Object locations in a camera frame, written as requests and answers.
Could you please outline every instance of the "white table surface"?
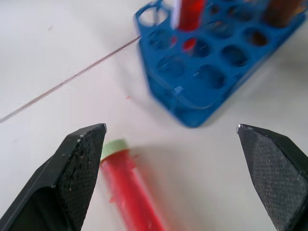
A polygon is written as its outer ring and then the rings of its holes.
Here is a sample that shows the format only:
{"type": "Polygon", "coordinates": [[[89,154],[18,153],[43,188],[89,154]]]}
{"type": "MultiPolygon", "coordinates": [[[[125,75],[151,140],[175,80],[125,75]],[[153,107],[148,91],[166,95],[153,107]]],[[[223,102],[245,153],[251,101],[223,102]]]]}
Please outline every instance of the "white table surface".
{"type": "MultiPolygon", "coordinates": [[[[136,38],[132,15],[145,4],[0,3],[0,117],[136,38]]],[[[132,43],[0,124],[0,216],[67,134],[106,123],[105,142],[125,138],[138,154],[172,230],[274,231],[235,130],[238,123],[271,129],[308,153],[307,37],[306,23],[196,129],[180,125],[149,95],[132,43]]],[[[109,199],[99,174],[83,231],[124,230],[109,199]]]]}

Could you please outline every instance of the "rack hole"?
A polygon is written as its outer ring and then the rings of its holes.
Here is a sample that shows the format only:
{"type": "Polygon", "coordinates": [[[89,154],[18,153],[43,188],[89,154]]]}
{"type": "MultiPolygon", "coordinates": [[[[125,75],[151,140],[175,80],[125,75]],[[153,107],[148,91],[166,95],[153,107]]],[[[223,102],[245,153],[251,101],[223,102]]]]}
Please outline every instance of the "rack hole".
{"type": "Polygon", "coordinates": [[[172,78],[182,76],[185,71],[183,62],[175,56],[168,56],[159,60],[156,67],[160,73],[172,78]]]}
{"type": "Polygon", "coordinates": [[[217,4],[213,4],[210,8],[210,14],[215,15],[219,12],[219,6],[217,4]]]}
{"type": "Polygon", "coordinates": [[[222,50],[222,57],[232,66],[245,66],[248,62],[248,57],[245,52],[237,46],[227,46],[222,50]]]}
{"type": "Polygon", "coordinates": [[[200,38],[191,38],[188,41],[193,40],[193,47],[191,47],[189,50],[185,50],[189,55],[196,58],[204,58],[207,57],[210,54],[210,47],[208,44],[200,39],[200,38]]]}
{"type": "Polygon", "coordinates": [[[233,25],[224,20],[213,21],[206,26],[206,29],[210,34],[221,39],[231,37],[234,31],[233,25]]]}
{"type": "Polygon", "coordinates": [[[210,89],[220,89],[225,85],[226,76],[211,65],[203,65],[197,75],[198,78],[205,81],[205,85],[210,89]]]}
{"type": "Polygon", "coordinates": [[[247,29],[245,31],[245,37],[247,42],[259,47],[263,47],[269,42],[267,37],[260,30],[255,28],[247,29]]]}
{"type": "Polygon", "coordinates": [[[186,40],[183,43],[183,50],[184,51],[191,51],[195,47],[196,43],[197,43],[196,38],[190,38],[190,39],[186,40]]]}
{"type": "Polygon", "coordinates": [[[167,16],[168,14],[166,11],[162,9],[157,10],[156,7],[151,7],[139,16],[139,22],[144,26],[158,25],[165,21],[167,16]]]}
{"type": "Polygon", "coordinates": [[[255,17],[256,11],[247,6],[231,6],[228,15],[240,22],[249,22],[255,17]]]}
{"type": "Polygon", "coordinates": [[[167,30],[158,29],[149,35],[149,43],[155,50],[165,50],[170,47],[170,35],[167,30]]]}

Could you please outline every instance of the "red speck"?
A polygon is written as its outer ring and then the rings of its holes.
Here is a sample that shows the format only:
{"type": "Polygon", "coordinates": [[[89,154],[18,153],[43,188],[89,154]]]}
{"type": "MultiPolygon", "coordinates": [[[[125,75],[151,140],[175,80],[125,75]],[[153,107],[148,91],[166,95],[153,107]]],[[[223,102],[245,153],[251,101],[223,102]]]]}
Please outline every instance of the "red speck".
{"type": "Polygon", "coordinates": [[[178,39],[176,36],[172,36],[171,38],[171,45],[174,46],[177,43],[178,39]]]}
{"type": "Polygon", "coordinates": [[[114,197],[111,197],[109,200],[109,203],[114,203],[116,201],[116,199],[114,197]]]}
{"type": "Polygon", "coordinates": [[[138,157],[139,157],[139,154],[133,155],[134,159],[138,159],[138,157]]]}

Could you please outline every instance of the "red liquid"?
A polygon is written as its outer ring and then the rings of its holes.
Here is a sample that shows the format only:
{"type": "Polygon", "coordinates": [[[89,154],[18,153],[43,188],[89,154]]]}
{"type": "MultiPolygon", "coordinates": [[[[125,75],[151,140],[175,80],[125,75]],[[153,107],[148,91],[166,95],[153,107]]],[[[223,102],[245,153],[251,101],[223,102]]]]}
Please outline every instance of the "red liquid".
{"type": "Polygon", "coordinates": [[[206,0],[181,0],[179,29],[192,31],[198,28],[206,0]]]}
{"type": "Polygon", "coordinates": [[[100,170],[129,231],[164,230],[128,150],[103,159],[100,170]]]}

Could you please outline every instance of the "test tube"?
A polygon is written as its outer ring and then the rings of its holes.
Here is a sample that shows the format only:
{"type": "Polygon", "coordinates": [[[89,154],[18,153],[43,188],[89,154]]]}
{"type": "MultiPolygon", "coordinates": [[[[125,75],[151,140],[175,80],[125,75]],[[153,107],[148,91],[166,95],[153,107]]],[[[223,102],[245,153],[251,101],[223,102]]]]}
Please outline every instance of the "test tube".
{"type": "Polygon", "coordinates": [[[124,140],[115,140],[104,145],[100,171],[127,230],[166,230],[124,140]]]}
{"type": "Polygon", "coordinates": [[[264,21],[274,27],[286,27],[304,0],[271,0],[263,14],[264,21]]]}
{"type": "Polygon", "coordinates": [[[173,27],[182,31],[196,30],[201,22],[206,0],[175,0],[173,27]]]}

